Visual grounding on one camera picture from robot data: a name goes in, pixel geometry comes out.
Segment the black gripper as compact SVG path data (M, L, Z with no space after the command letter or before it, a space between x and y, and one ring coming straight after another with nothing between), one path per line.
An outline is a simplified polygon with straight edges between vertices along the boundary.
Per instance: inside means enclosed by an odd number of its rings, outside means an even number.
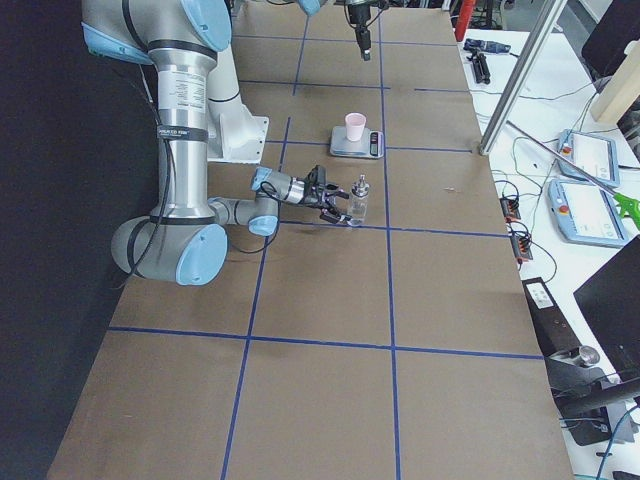
M348 224L352 219L350 215L337 208L326 208L329 200L336 198L350 198L350 194L338 185L326 179L326 168L316 165L303 179L303 199L302 205L322 209L320 219L331 224Z
M348 23L355 31L360 57L364 61L371 59L371 41L368 22L371 20L371 2L348 2Z

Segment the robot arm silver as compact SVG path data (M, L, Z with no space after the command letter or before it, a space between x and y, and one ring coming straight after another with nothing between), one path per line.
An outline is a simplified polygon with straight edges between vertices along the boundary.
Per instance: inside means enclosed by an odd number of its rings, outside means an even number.
M251 199L208 195L209 164L258 164L269 124L240 96L229 2L86 1L82 15L91 53L151 65L157 72L151 109L159 144L159 202L115 232L112 256L123 271L204 285L225 262L229 225L272 236L284 204L316 209L327 222L347 220L337 205L344 191L327 181L320 166L303 178L258 167Z
M307 16L318 13L326 1L299 0L299 1L269 1L273 5L297 4ZM385 10L388 5L382 1L345 0L339 1L348 27L353 31L363 61L371 60L371 32L370 25L376 20L372 17L371 8L376 6L378 13Z

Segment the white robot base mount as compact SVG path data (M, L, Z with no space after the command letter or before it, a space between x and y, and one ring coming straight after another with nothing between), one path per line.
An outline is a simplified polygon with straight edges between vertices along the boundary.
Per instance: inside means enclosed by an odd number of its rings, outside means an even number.
M269 118L254 116L239 97L225 102L208 100L209 162L259 164Z

